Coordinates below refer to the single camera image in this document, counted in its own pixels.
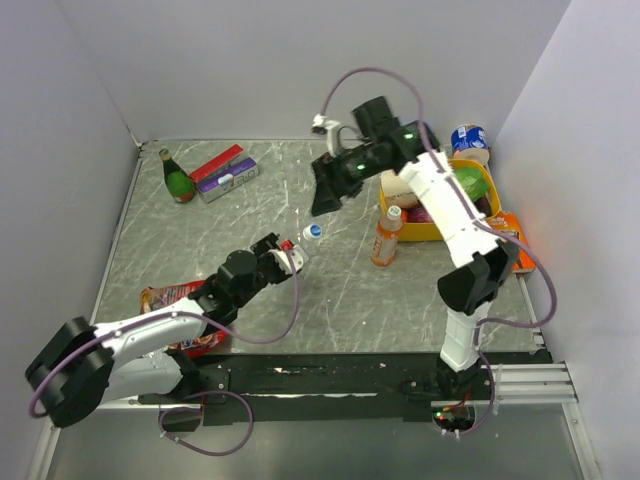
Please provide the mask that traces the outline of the orange tea bottle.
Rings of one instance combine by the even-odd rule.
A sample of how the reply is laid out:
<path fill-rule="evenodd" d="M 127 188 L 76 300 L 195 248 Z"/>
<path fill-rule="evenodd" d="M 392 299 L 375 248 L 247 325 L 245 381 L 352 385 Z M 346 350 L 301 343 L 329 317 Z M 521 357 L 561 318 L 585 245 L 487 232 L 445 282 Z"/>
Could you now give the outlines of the orange tea bottle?
<path fill-rule="evenodd" d="M 393 261 L 404 225 L 402 215 L 400 218 L 392 219 L 387 216 L 387 210 L 378 221 L 371 253 L 371 261 L 377 266 L 387 266 Z"/>

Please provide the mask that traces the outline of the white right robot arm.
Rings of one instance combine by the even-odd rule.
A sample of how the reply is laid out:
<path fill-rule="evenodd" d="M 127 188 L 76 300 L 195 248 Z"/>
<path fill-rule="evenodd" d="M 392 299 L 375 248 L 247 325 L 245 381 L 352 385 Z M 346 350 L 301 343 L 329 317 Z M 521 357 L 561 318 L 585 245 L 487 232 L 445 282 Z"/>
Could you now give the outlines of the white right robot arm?
<path fill-rule="evenodd" d="M 393 171 L 426 208 L 447 245 L 455 266 L 437 282 L 447 306 L 446 333 L 440 351 L 448 366 L 437 374 L 446 397 L 461 397 L 472 386 L 469 368 L 479 358 L 479 322 L 518 256 L 516 244 L 500 238 L 465 193 L 447 156 L 425 147 L 424 122 L 403 125 L 385 97 L 352 112 L 363 135 L 354 148 L 338 146 L 340 123 L 317 114 L 312 131 L 325 136 L 327 153 L 313 161 L 315 194 L 311 214 L 318 217 L 341 209 L 344 198 L 357 196 L 365 180 Z"/>

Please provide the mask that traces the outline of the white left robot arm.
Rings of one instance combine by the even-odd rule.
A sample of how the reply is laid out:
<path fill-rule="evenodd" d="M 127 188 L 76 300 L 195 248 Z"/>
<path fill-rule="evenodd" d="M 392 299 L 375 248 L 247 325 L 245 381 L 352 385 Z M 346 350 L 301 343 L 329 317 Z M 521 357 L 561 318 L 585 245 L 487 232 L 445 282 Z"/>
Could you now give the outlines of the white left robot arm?
<path fill-rule="evenodd" d="M 65 322 L 25 371 L 29 416 L 66 428 L 125 397 L 191 399 L 199 370 L 177 344 L 216 331 L 231 335 L 241 308 L 269 285 L 298 282 L 308 260 L 301 245 L 270 233 L 230 253 L 199 288 L 166 307 L 118 322 Z"/>

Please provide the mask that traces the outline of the white bottle cap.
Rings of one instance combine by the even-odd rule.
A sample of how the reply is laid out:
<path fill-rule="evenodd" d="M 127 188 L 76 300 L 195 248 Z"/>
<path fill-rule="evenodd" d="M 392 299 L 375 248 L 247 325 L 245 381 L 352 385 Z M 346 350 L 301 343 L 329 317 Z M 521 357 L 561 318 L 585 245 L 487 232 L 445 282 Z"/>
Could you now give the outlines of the white bottle cap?
<path fill-rule="evenodd" d="M 392 219 L 400 218 L 402 215 L 402 209 L 398 206 L 392 205 L 387 210 L 387 216 Z"/>

